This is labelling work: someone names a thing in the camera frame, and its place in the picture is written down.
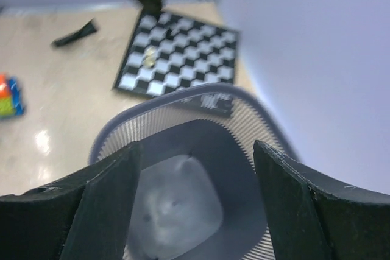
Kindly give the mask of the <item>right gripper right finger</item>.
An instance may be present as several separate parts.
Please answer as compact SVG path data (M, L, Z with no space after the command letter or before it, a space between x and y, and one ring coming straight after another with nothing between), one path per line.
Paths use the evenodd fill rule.
M276 259L389 259L389 195L253 145Z

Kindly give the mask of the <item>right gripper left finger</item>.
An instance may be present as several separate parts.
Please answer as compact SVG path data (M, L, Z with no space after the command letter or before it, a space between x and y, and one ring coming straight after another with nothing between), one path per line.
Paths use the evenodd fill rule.
M1 197L2 259L122 259L141 169L133 142L21 195Z

